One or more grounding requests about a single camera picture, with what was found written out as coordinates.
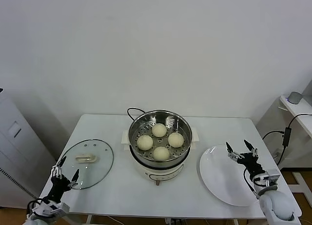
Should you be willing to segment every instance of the robotic arm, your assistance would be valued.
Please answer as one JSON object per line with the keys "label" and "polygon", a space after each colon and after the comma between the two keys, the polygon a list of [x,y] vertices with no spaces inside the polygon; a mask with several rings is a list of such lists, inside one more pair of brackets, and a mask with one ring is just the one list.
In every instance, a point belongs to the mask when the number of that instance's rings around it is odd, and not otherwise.
{"label": "robotic arm", "polygon": [[280,176],[278,170],[265,171],[257,163],[257,149],[246,140],[244,142],[249,150],[247,153],[234,152],[229,143],[226,143],[228,156],[238,164],[244,165],[249,172],[254,188],[247,181],[246,183],[259,200],[261,210],[269,225],[300,225],[290,199],[284,193],[277,191],[277,180]]}
{"label": "robotic arm", "polygon": [[23,225],[48,225],[54,223],[58,218],[66,216],[69,212],[69,206],[61,202],[64,192],[67,192],[77,185],[79,169],[69,181],[61,171],[61,166],[66,157],[62,158],[52,167],[51,181],[52,188],[47,196],[29,202],[27,206],[27,220]]}

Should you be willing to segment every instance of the white cabinet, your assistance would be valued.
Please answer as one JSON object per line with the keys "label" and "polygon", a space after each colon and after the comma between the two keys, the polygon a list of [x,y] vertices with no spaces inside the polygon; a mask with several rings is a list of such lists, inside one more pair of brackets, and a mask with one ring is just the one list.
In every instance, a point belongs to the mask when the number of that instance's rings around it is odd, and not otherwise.
{"label": "white cabinet", "polygon": [[26,207],[39,197],[55,162],[0,89],[0,206]]}

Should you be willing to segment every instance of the wooden floor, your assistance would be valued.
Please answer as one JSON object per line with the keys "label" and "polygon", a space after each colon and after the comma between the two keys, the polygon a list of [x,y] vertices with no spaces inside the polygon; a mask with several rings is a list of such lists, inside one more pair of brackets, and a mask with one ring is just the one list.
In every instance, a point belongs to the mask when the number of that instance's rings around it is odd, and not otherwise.
{"label": "wooden floor", "polygon": [[[282,172],[286,182],[288,184],[297,184],[295,178],[291,172]],[[303,171],[301,175],[307,182],[310,190],[312,190],[312,171]],[[306,221],[312,223],[312,208],[302,193],[294,193],[294,197],[297,200],[301,210],[302,225],[311,225]],[[21,225],[25,222],[26,212],[24,209],[12,209],[2,208],[0,209],[0,225]],[[130,217],[114,217],[125,225],[165,225],[164,219],[153,219],[153,218],[130,218]],[[86,222],[87,216],[82,215],[81,220],[83,223]],[[91,221],[93,224],[107,224],[107,225],[120,225],[118,222],[106,217],[106,216],[93,216]],[[247,220],[239,220],[240,225],[246,225]],[[182,220],[181,225],[233,225],[232,220],[200,220],[200,219],[187,219]],[[63,219],[59,219],[56,225],[68,225]],[[180,225],[179,220],[176,220],[176,225]]]}

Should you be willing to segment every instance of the white plate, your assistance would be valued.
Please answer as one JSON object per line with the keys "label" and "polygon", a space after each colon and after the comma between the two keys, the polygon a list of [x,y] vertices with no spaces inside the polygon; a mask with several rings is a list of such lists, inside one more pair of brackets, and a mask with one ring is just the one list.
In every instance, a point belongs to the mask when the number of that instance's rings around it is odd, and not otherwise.
{"label": "white plate", "polygon": [[[257,200],[244,180],[245,167],[228,157],[225,145],[208,148],[199,169],[206,187],[220,200],[233,206],[250,206]],[[246,178],[253,186],[248,172]]]}

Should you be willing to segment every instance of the table leg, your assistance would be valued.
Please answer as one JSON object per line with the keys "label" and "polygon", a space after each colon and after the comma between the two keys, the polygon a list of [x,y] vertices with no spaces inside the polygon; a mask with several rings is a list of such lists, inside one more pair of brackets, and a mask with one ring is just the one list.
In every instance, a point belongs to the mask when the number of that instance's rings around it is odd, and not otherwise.
{"label": "table leg", "polygon": [[166,224],[171,224],[171,218],[165,218],[165,223]]}
{"label": "table leg", "polygon": [[292,172],[292,174],[298,182],[298,185],[288,185],[290,190],[293,193],[303,193],[309,202],[310,207],[312,207],[312,192],[310,191],[306,181],[299,172]]}
{"label": "table leg", "polygon": [[268,221],[264,219],[251,220],[247,225],[268,225]]}
{"label": "table leg", "polygon": [[76,214],[67,214],[65,217],[63,217],[63,220],[68,222],[70,225],[82,225],[79,216]]}
{"label": "table leg", "polygon": [[87,221],[86,221],[86,224],[90,224],[91,220],[92,220],[92,214],[89,214],[88,218],[87,218]]}

